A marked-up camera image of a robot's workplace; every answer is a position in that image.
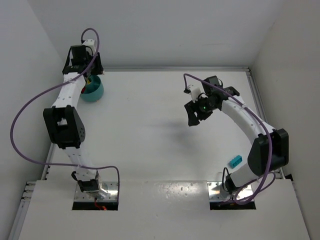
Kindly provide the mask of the teal long lego brick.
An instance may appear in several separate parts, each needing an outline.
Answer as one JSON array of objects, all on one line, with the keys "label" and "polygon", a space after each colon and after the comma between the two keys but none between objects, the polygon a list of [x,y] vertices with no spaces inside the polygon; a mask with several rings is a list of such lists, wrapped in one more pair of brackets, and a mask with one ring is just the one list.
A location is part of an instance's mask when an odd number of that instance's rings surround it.
[{"label": "teal long lego brick", "polygon": [[231,159],[229,162],[228,162],[228,166],[231,168],[231,169],[234,169],[236,168],[239,164],[241,164],[243,161],[243,158],[241,155],[237,155],[235,156],[233,159]]}]

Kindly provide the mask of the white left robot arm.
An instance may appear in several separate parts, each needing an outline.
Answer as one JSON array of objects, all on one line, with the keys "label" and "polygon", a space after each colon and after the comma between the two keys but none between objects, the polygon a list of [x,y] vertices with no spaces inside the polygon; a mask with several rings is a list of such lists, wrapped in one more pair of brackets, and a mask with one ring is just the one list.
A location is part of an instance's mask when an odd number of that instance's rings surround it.
[{"label": "white left robot arm", "polygon": [[77,112],[81,92],[92,69],[90,64],[97,55],[93,40],[70,47],[62,70],[63,83],[57,99],[50,108],[43,110],[43,118],[53,144],[56,144],[74,165],[72,178],[81,192],[90,196],[102,193],[99,173],[85,152],[85,126]]}]

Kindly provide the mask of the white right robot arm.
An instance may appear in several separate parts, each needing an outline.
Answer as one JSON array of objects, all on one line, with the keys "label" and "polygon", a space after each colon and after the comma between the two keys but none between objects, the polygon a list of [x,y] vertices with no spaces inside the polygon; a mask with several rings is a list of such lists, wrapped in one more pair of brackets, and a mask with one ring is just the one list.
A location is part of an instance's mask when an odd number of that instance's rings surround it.
[{"label": "white right robot arm", "polygon": [[265,181],[270,172],[289,163],[289,134],[286,130],[276,129],[264,122],[244,103],[233,86],[224,87],[217,76],[200,82],[202,88],[187,83],[184,85],[184,93],[191,96],[191,101],[184,106],[188,125],[197,126],[215,110],[220,110],[235,122],[251,143],[247,162],[224,177],[226,192],[235,194],[241,187],[259,178]]}]

